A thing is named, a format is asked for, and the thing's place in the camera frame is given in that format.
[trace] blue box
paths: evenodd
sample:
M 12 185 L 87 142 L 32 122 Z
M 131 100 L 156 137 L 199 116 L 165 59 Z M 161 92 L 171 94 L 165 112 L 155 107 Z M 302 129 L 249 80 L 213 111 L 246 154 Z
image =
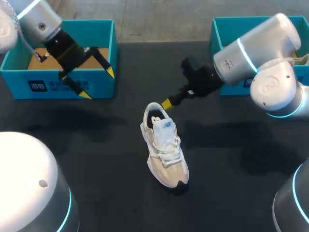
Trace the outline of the blue box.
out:
M 211 57 L 213 58 L 214 54 L 268 18 L 269 16 L 214 18 L 210 38 Z M 303 16 L 289 16 L 289 19 L 296 27 L 302 43 L 296 55 L 303 57 L 309 53 L 309 24 Z M 309 65 L 295 65 L 294 67 L 298 80 L 304 85 L 309 85 Z M 234 86 L 224 85 L 220 89 L 220 94 L 224 96 L 249 95 L 251 82 L 252 79 L 249 79 Z
M 113 20 L 64 20 L 62 28 L 83 48 L 108 48 L 108 62 L 116 76 L 117 37 Z M 1 75 L 15 99 L 83 99 L 59 82 L 59 70 L 27 70 L 31 57 L 19 40 L 2 63 Z M 115 79 L 104 69 L 75 69 L 70 77 L 94 99 L 113 97 Z

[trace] black table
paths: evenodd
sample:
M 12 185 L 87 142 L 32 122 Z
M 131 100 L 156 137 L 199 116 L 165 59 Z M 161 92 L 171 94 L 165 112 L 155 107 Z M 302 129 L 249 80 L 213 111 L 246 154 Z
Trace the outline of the black table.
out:
M 208 43 L 119 44 L 112 100 L 14 101 L 1 81 L 0 129 L 33 135 L 52 150 L 83 231 L 275 231 L 273 198 L 309 155 L 309 124 L 269 118 L 248 97 L 186 100 L 168 114 L 189 190 L 174 196 L 148 170 L 144 109 L 185 83 L 180 63 L 188 55 L 209 62 Z

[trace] cable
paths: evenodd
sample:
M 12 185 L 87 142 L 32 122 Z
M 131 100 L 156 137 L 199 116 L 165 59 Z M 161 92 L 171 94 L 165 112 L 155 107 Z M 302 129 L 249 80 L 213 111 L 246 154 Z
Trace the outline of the cable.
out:
M 37 60 L 41 61 L 39 54 L 30 46 L 30 44 L 26 41 L 24 34 L 21 30 L 19 20 L 17 18 L 17 14 L 11 4 L 7 0 L 0 0 L 0 8 L 13 20 L 15 24 L 15 28 L 21 38 L 22 43 L 26 46 L 26 48 L 36 57 Z

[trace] white sneaker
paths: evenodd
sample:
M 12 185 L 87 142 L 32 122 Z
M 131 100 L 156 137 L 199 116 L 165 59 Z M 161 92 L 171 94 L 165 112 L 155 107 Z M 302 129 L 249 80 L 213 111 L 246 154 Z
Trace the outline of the white sneaker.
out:
M 150 103 L 140 125 L 148 145 L 148 167 L 164 186 L 173 189 L 186 187 L 189 170 L 180 148 L 176 125 L 158 103 Z

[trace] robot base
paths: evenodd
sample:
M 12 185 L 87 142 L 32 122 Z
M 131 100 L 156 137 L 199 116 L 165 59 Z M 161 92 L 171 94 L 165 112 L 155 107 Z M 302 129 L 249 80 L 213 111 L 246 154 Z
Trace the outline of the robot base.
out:
M 36 138 L 0 132 L 3 232 L 77 232 L 73 194 L 53 153 Z
M 277 192 L 272 216 L 278 232 L 309 231 L 309 159 Z

